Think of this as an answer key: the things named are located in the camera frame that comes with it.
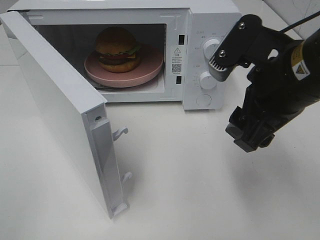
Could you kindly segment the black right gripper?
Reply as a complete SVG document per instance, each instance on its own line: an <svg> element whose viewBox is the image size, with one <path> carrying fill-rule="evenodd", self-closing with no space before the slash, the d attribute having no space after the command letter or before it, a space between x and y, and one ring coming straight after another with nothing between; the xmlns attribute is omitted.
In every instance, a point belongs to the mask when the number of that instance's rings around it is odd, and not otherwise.
<svg viewBox="0 0 320 240"><path fill-rule="evenodd" d="M242 16L208 61L209 73L224 82L235 67L254 67L242 109L269 119L293 119L310 105L310 39L294 40Z"/></svg>

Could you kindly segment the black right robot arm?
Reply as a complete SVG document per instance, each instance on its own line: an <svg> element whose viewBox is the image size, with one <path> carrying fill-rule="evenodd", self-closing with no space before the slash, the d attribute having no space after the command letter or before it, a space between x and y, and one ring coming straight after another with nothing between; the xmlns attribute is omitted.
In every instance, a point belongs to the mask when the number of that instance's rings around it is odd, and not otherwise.
<svg viewBox="0 0 320 240"><path fill-rule="evenodd" d="M294 40L267 28L257 15L242 16L208 61L210 73L225 81L236 66L248 68L251 104L275 114L293 114L320 100L320 32Z"/></svg>

